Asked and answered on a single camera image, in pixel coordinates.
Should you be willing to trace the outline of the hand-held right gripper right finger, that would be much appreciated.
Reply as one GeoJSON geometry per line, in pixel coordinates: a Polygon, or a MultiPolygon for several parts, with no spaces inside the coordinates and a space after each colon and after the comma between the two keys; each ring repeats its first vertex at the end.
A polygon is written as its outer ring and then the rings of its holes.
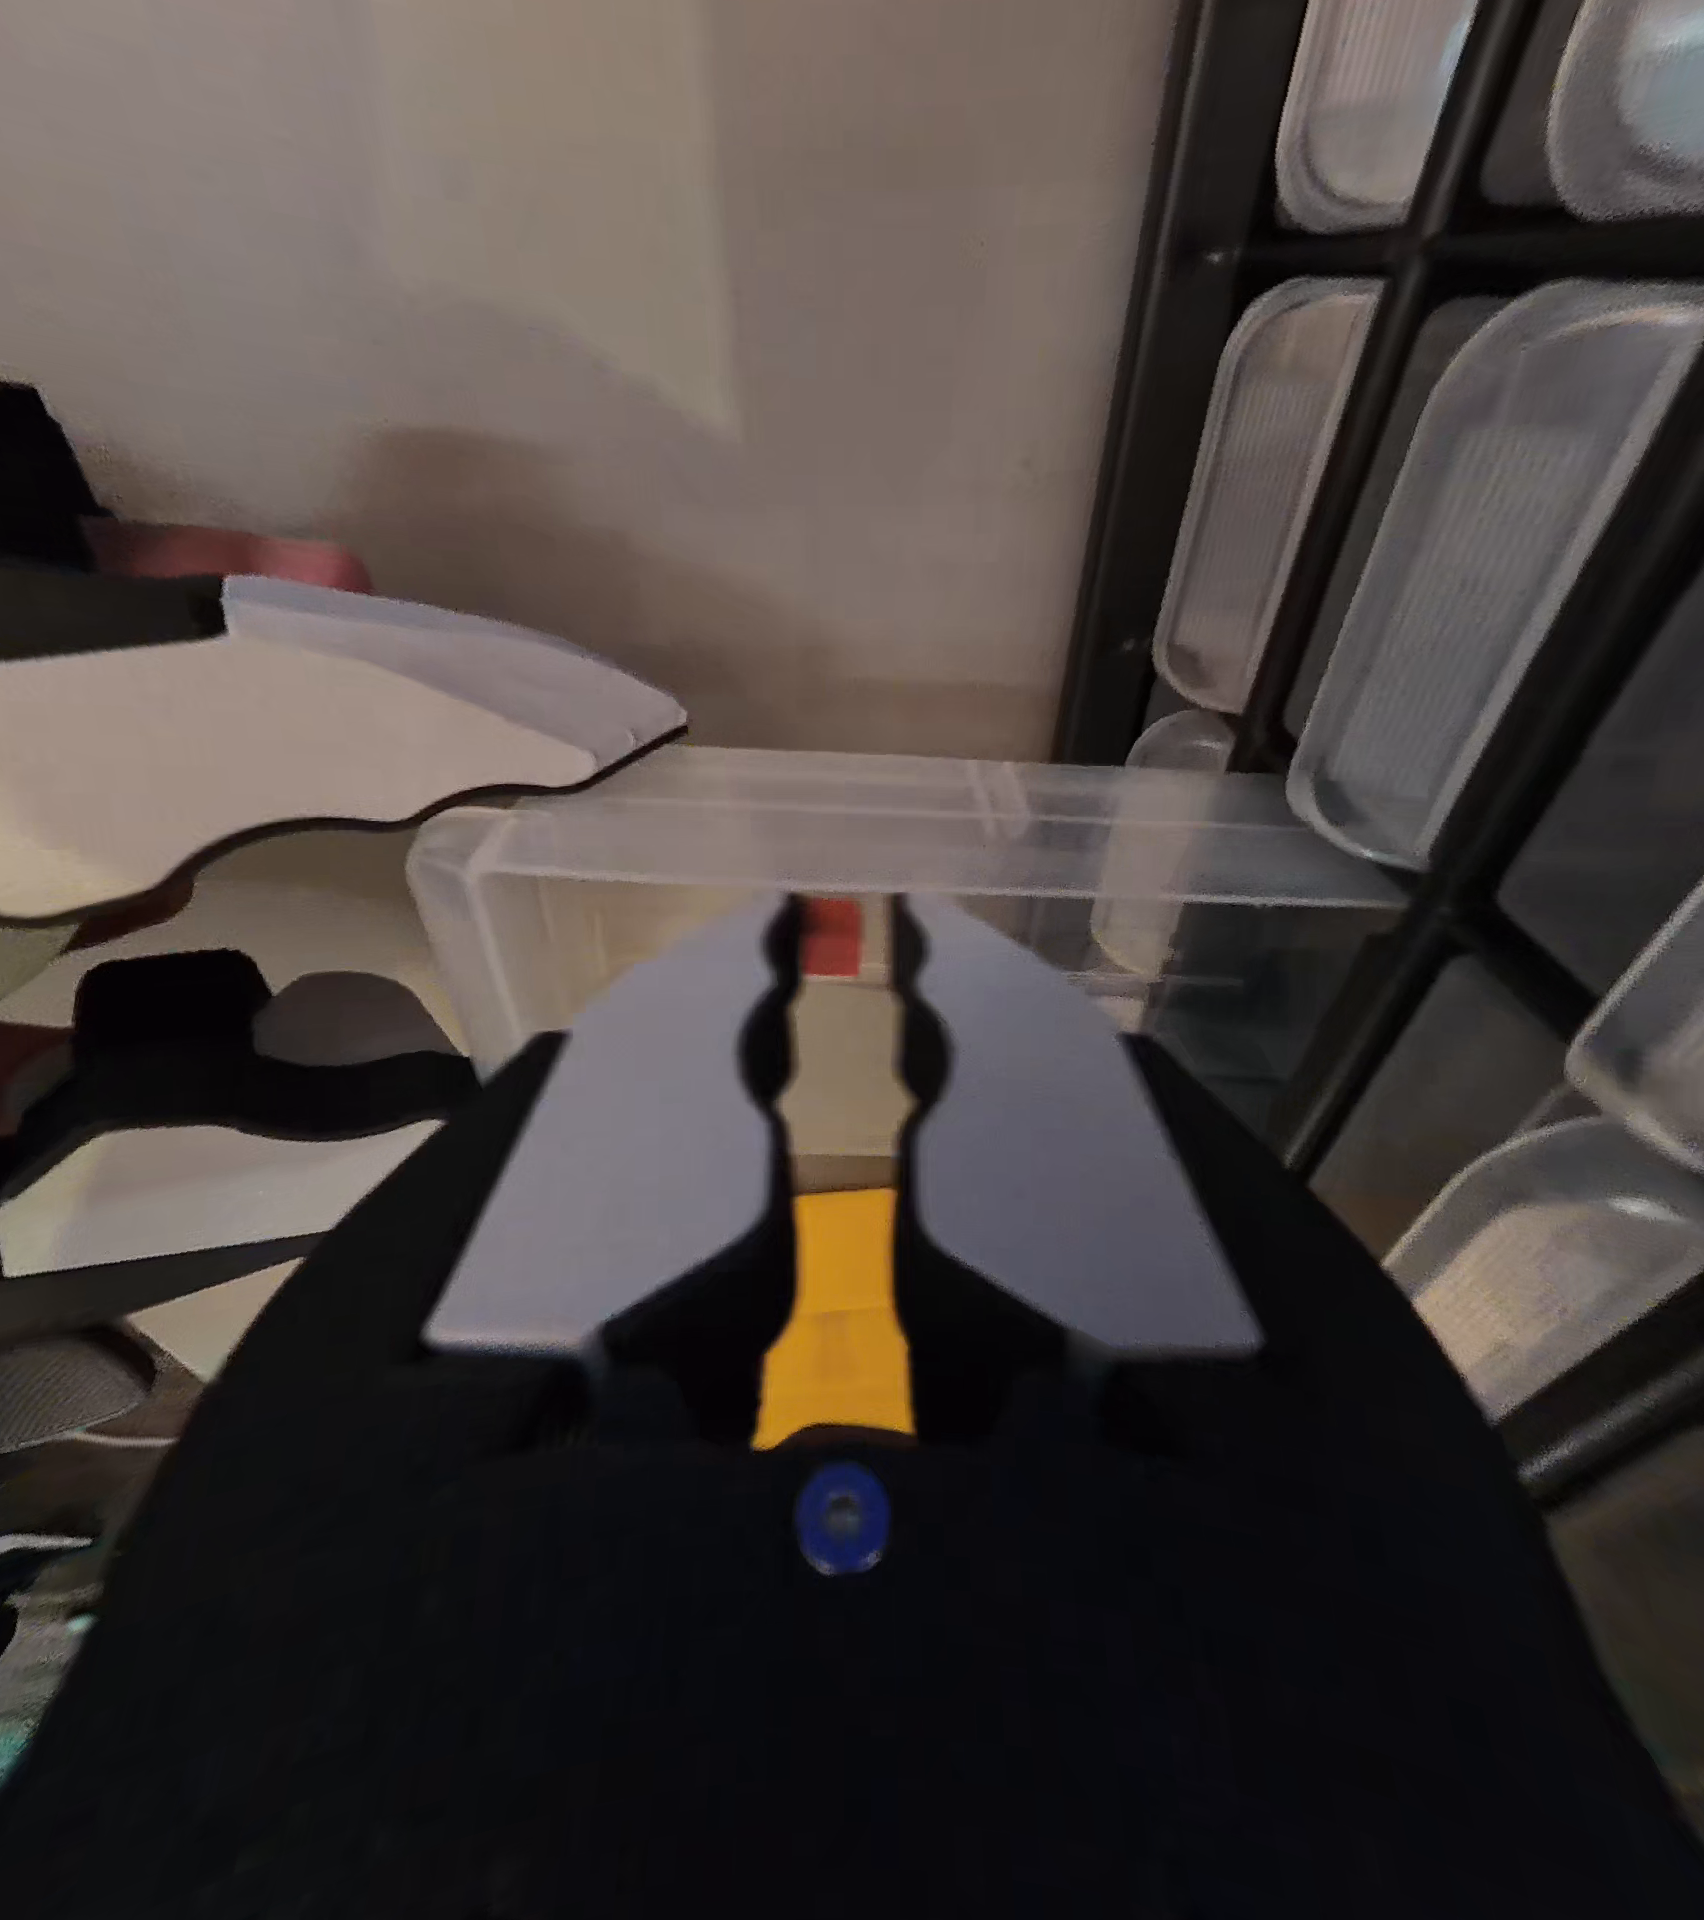
{"type": "Polygon", "coordinates": [[[984,1443],[1029,1384],[1248,1362],[1267,1328],[1127,1034],[951,898],[891,902],[901,1004],[893,1306],[921,1443],[984,1443]]]}

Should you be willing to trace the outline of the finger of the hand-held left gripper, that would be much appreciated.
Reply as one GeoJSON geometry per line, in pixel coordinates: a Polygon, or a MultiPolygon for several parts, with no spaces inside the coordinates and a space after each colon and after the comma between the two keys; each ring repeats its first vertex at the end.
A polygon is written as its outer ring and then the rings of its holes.
{"type": "Polygon", "coordinates": [[[18,1129],[0,1271],[308,1244],[478,1090],[425,1001],[380,973],[272,988],[237,947],[98,963],[68,1064],[18,1129]]]}
{"type": "Polygon", "coordinates": [[[574,793],[670,691],[513,622],[271,577],[0,577],[0,924],[68,924],[293,827],[574,793]]]}

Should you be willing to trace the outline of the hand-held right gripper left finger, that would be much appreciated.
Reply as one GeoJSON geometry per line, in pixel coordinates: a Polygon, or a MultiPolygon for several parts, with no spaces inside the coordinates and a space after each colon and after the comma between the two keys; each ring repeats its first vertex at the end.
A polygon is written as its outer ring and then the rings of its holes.
{"type": "Polygon", "coordinates": [[[425,1346],[655,1370],[748,1443],[796,1305],[793,1078],[803,903],[763,892],[585,1004],[505,1158],[425,1346]]]}

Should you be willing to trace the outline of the yellow plastic bin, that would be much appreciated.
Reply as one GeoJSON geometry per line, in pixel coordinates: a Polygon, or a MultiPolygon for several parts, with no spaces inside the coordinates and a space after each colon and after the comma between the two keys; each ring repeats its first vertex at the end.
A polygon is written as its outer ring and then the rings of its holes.
{"type": "Polygon", "coordinates": [[[910,1340],[893,1301],[893,1208],[893,1188],[796,1199],[796,1301],[765,1357],[757,1451],[815,1430],[913,1439],[910,1340]]]}

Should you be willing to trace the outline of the clear plastic drawer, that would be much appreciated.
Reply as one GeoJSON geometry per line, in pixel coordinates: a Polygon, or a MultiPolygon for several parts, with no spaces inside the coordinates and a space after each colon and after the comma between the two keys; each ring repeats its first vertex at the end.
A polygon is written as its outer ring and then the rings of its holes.
{"type": "Polygon", "coordinates": [[[600,785],[449,808],[408,887],[479,1070],[748,895],[853,898],[883,986],[891,895],[943,895],[1192,1070],[1296,1068],[1399,887],[1228,770],[663,747],[600,785]]]}

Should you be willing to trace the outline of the black drawer cabinet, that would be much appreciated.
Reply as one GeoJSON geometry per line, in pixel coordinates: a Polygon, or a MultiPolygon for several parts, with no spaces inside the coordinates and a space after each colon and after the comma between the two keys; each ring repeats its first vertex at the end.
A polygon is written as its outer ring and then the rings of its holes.
{"type": "MultiPolygon", "coordinates": [[[[1279,596],[1277,664],[1256,672],[1277,691],[1256,691],[1236,733],[1253,770],[1277,770],[1293,750],[1283,705],[1332,600],[1332,534],[1347,543],[1360,529],[1391,406],[1410,393],[1417,327],[1444,296],[1573,269],[1704,278],[1704,210],[1610,227],[1571,213],[1523,217],[1492,202],[1478,168],[1515,111],[1549,3],[1485,3],[1405,220],[1376,236],[1292,236],[1277,163],[1253,144],[1279,131],[1279,60],[1296,55],[1307,5],[1180,3],[1177,14],[1055,754],[1115,762],[1123,724],[1150,711],[1150,587],[1172,572],[1174,508],[1199,468],[1200,383],[1228,327],[1289,273],[1356,263],[1385,278],[1388,342],[1362,355],[1345,406],[1360,425],[1335,434],[1320,481],[1332,507],[1307,515],[1307,582],[1279,596]]],[[[1573,1012],[1598,1001],[1584,962],[1625,955],[1625,932],[1652,932],[1652,903],[1674,907],[1677,883],[1704,876],[1704,360],[1655,434],[1652,473],[1629,481],[1618,518],[1625,529],[1605,532],[1587,564],[1598,582],[1573,585],[1534,664],[1541,690],[1520,691],[1503,718],[1512,747],[1494,737],[1440,830],[1440,876],[1417,880],[1399,924],[1356,944],[1293,1076],[1200,1078],[1219,1098],[1253,1093],[1259,1129],[1307,1174],[1366,1117],[1391,1123],[1391,1143],[1410,1143],[1410,1034],[1460,966],[1481,991],[1507,993],[1523,1040],[1569,1040],[1573,1012]]]]}

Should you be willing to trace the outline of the array of clear drawers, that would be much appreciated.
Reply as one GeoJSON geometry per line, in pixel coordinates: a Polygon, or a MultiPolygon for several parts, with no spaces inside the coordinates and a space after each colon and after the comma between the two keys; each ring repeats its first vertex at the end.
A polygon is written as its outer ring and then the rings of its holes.
{"type": "MultiPolygon", "coordinates": [[[[1439,156],[1481,3],[1307,3],[1279,60],[1292,236],[1376,236],[1439,156]]],[[[1549,3],[1478,187],[1523,217],[1704,210],[1704,3],[1549,3]]],[[[1279,596],[1360,389],[1388,342],[1385,278],[1289,273],[1228,327],[1200,383],[1196,477],[1147,612],[1145,722],[1117,759],[1283,781],[1293,818],[1399,887],[1440,876],[1440,830],[1571,608],[1655,434],[1704,360],[1704,278],[1573,269],[1444,296],[1410,393],[1283,705],[1293,750],[1236,747],[1277,658],[1279,596]]],[[[1573,1034],[1517,1034],[1460,966],[1414,1027],[1410,1143],[1366,1117],[1320,1174],[1289,1166],[1383,1252],[1527,1481],[1549,1500],[1704,1428],[1704,876],[1652,903],[1625,955],[1590,958],[1573,1034]]]]}

